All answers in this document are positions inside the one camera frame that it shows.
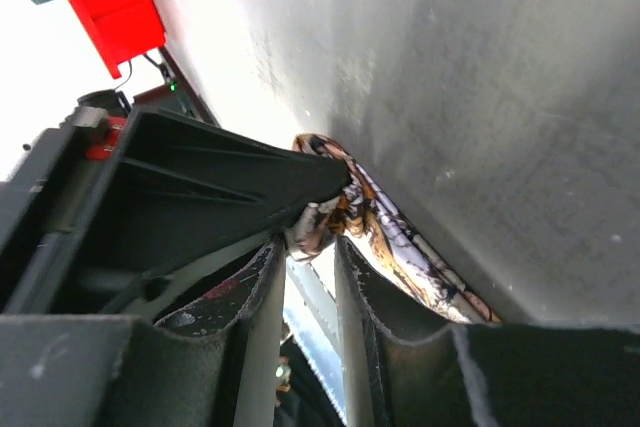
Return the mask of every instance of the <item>crumpled fabric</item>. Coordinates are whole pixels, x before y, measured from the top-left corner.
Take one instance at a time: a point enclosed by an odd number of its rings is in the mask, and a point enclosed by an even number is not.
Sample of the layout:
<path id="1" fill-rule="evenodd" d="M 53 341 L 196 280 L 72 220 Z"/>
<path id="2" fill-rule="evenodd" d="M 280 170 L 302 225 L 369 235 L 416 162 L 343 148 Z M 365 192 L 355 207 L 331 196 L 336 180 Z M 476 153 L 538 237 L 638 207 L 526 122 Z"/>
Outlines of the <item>crumpled fabric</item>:
<path id="1" fill-rule="evenodd" d="M 365 258 L 374 260 L 372 267 L 416 302 L 453 322 L 500 322 L 337 142 L 304 134 L 296 137 L 293 150 L 344 160 L 351 174 L 340 196 L 309 204 L 286 233 L 294 258 L 313 259 L 336 235 L 366 239 L 356 245 Z"/>

